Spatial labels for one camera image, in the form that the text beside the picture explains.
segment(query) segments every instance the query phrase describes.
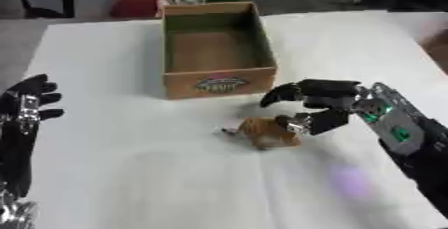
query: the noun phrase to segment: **white table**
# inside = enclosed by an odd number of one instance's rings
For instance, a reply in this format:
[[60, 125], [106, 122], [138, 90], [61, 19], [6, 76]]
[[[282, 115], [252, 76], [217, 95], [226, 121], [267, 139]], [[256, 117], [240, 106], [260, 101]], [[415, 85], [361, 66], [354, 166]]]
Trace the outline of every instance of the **white table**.
[[[442, 71], [385, 13], [264, 19], [276, 84], [383, 81], [448, 124]], [[28, 74], [48, 72], [66, 115], [45, 123], [29, 198], [37, 229], [447, 226], [358, 118], [299, 148], [259, 153], [217, 133], [252, 115], [260, 95], [182, 101], [161, 95], [158, 21], [50, 26]]]

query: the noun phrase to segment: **box label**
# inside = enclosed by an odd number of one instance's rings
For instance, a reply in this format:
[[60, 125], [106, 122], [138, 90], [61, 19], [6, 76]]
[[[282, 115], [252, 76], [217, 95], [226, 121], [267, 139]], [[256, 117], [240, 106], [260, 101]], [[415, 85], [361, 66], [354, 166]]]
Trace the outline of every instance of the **box label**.
[[227, 94], [246, 84], [247, 81], [238, 77], [207, 78], [196, 84], [196, 89], [213, 94]]

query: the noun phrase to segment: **open box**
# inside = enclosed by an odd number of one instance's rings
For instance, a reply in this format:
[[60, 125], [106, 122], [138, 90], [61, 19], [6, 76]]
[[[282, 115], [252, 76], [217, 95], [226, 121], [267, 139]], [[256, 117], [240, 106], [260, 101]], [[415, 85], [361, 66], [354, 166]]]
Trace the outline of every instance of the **open box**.
[[253, 3], [167, 6], [164, 31], [168, 98], [271, 89], [277, 66]]

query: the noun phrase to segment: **small toy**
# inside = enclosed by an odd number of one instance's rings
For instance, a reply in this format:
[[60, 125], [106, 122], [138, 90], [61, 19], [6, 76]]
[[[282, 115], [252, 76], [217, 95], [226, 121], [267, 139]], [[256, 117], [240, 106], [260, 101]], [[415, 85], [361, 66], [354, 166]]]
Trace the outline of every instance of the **small toy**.
[[298, 146], [300, 140], [295, 133], [282, 128], [271, 118], [247, 118], [238, 129], [222, 129], [230, 136], [243, 135], [259, 150], [273, 147]]

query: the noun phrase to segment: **robotic hand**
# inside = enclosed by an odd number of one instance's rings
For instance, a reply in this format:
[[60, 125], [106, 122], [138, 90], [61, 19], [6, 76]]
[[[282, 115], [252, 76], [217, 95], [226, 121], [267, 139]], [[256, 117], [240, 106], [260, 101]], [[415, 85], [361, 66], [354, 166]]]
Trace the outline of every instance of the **robotic hand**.
[[349, 123], [358, 115], [420, 192], [448, 218], [448, 129], [429, 119], [383, 83], [368, 89], [355, 81], [303, 80], [274, 88], [260, 102], [303, 101], [315, 113], [280, 115], [277, 123], [297, 134], [317, 135]]
[[61, 100], [57, 85], [37, 75], [0, 96], [0, 228], [33, 228], [35, 204], [19, 202], [31, 185], [31, 155], [40, 121], [63, 115], [40, 107]]

